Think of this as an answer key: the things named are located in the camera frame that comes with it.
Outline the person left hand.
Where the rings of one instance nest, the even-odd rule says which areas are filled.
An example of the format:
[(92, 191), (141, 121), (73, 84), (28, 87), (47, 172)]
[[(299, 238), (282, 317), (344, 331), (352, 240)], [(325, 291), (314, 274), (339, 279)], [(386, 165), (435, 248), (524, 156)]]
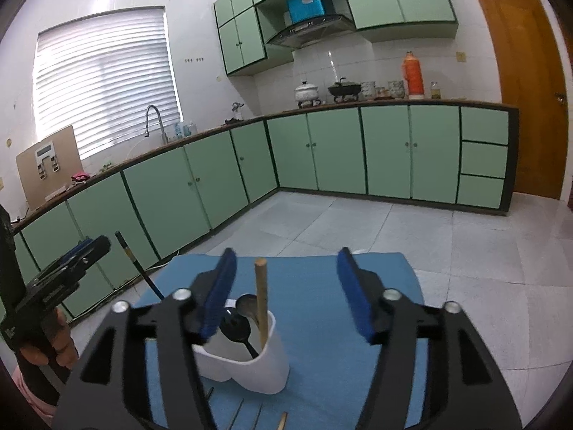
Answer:
[[(65, 313), (55, 309), (54, 315), (57, 317), (58, 327), (49, 332), (47, 337), (56, 352), (57, 364), (71, 370), (79, 359), (79, 353), (71, 336)], [(24, 345), (19, 351), (33, 365), (44, 366), (49, 364), (49, 357), (35, 345)]]

